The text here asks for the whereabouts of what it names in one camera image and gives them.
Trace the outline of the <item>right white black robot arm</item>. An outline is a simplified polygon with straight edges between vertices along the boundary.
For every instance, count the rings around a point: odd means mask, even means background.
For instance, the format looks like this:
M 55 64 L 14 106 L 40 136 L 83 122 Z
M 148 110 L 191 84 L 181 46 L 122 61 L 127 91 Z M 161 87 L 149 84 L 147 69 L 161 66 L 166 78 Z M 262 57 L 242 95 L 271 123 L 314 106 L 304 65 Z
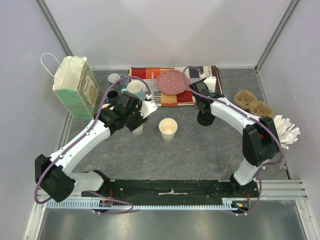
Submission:
M 220 118 L 242 135 L 244 159 L 239 168 L 230 176 L 229 191 L 235 197 L 247 191 L 261 166 L 281 152 L 280 140 L 272 118 L 260 118 L 242 110 L 218 92 L 213 92 L 209 79 L 199 80 L 188 86 L 199 110 L 197 121 L 210 126 Z

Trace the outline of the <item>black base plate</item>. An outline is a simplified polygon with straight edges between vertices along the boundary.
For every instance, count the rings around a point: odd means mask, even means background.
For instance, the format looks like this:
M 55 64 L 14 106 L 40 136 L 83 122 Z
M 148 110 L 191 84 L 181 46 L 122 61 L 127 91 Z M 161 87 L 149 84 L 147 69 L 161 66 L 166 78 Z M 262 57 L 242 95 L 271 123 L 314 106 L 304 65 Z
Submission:
M 245 186 L 236 186 L 230 181 L 182 179 L 182 180 L 106 180 L 96 191 L 98 194 L 127 200 L 139 195 L 147 197 L 165 195 L 204 196 L 213 198 L 256 198 L 260 191 L 258 184 L 251 181 Z

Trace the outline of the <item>white wrapped straws bundle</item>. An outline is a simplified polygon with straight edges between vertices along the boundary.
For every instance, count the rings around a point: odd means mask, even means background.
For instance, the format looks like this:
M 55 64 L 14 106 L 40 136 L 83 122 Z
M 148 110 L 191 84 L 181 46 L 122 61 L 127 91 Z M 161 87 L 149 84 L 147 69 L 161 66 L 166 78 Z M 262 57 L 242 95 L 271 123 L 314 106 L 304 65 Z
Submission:
M 295 127 L 290 118 L 284 118 L 282 115 L 276 115 L 273 118 L 273 122 L 281 147 L 288 150 L 289 145 L 298 140 L 298 135 L 301 134 L 300 128 Z

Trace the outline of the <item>white paper cup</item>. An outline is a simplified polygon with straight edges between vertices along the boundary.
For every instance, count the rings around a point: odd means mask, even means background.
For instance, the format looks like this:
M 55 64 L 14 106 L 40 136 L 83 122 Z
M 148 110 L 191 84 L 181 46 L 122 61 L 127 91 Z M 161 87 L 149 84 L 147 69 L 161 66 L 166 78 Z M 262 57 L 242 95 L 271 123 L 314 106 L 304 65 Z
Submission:
M 162 138 L 169 142 L 173 140 L 175 133 L 178 130 L 178 124 L 172 118 L 164 118 L 160 121 L 158 128 Z
M 143 132 L 143 128 L 144 126 L 143 125 L 140 125 L 139 127 L 137 127 L 135 130 L 132 131 L 132 133 L 134 135 L 140 135 L 142 132 Z

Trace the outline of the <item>pink dotted plate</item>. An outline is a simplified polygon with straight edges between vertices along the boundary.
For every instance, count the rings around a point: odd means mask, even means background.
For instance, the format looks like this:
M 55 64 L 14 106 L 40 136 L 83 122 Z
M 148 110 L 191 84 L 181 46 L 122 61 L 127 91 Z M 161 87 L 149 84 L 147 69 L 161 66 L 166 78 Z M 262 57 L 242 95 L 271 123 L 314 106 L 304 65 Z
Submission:
M 158 89 L 166 95 L 175 96 L 183 93 L 189 83 L 186 74 L 175 69 L 162 72 L 156 79 Z

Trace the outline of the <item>green paper gift bag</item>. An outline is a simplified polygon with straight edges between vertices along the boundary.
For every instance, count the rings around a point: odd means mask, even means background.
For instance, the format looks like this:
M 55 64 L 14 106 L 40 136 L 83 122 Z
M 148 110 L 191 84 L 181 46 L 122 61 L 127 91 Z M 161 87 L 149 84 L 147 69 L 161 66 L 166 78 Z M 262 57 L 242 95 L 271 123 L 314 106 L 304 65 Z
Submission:
M 92 119 L 100 92 L 85 56 L 66 56 L 58 61 L 52 90 L 75 119 Z

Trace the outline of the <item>light blue mug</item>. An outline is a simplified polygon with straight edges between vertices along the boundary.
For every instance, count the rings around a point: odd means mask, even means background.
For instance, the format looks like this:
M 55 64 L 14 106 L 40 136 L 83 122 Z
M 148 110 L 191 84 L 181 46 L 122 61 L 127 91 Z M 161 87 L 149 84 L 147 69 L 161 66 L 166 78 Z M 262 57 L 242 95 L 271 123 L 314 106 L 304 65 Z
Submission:
M 121 90 L 121 93 L 131 93 L 138 97 L 141 101 L 143 101 L 146 97 L 145 92 L 143 91 L 143 86 L 139 81 L 132 81 L 130 82 L 126 88 Z

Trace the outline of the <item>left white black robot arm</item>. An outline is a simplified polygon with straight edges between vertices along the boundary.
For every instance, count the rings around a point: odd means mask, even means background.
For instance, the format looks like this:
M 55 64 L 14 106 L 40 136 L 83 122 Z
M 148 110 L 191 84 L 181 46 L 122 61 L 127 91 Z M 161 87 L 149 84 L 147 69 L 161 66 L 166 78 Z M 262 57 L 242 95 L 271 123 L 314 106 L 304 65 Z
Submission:
M 158 105 L 148 95 L 144 101 L 129 92 L 118 102 L 101 107 L 95 118 L 69 143 L 49 156 L 40 154 L 34 162 L 36 188 L 45 191 L 49 199 L 62 202 L 74 190 L 92 190 L 99 197 L 110 191 L 107 177 L 99 171 L 73 173 L 76 165 L 99 143 L 116 131 L 127 127 L 137 130 L 155 112 Z

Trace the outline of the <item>small grey cup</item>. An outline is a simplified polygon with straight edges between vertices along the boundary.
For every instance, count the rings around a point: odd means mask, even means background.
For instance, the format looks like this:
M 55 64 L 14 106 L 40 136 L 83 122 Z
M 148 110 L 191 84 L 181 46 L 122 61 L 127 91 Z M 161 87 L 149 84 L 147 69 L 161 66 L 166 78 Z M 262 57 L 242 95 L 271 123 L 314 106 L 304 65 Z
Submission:
M 117 73 L 112 73 L 108 76 L 107 80 L 112 85 L 115 83 L 117 80 L 119 80 L 122 76 L 117 74 Z M 114 88 L 121 88 L 122 87 L 122 82 L 118 82 L 117 84 L 114 85 Z

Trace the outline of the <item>dark blue mug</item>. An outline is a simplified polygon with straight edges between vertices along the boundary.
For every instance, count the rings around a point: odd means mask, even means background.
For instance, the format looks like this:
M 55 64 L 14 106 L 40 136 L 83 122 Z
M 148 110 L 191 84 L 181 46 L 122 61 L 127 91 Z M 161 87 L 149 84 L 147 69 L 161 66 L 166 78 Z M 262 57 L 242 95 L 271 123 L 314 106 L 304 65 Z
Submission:
M 104 101 L 105 104 L 115 104 L 119 100 L 119 93 L 116 90 L 108 92 L 107 97 Z

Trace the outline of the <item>cardboard cup carrier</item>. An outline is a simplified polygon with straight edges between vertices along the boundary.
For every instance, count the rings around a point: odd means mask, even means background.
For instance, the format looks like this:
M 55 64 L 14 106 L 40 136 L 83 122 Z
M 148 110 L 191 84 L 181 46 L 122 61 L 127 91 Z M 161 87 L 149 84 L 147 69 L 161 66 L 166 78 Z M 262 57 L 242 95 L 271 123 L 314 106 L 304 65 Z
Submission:
M 237 92 L 233 98 L 236 106 L 260 118 L 273 118 L 274 110 L 265 102 L 258 101 L 257 97 L 250 91 L 243 89 Z

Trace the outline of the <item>colourful patchwork placemat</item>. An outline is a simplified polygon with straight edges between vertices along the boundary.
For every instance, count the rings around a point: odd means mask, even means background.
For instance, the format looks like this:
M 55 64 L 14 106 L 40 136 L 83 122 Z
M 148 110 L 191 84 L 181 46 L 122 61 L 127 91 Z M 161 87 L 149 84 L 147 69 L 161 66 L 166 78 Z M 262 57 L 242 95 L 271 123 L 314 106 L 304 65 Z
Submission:
M 194 106 L 195 99 L 186 87 L 182 74 L 185 67 L 132 67 L 129 76 L 143 79 L 149 86 L 153 100 L 159 107 Z M 196 66 L 206 77 L 215 77 L 215 91 L 223 94 L 220 74 L 216 66 Z M 195 69 L 185 71 L 188 84 L 199 80 Z

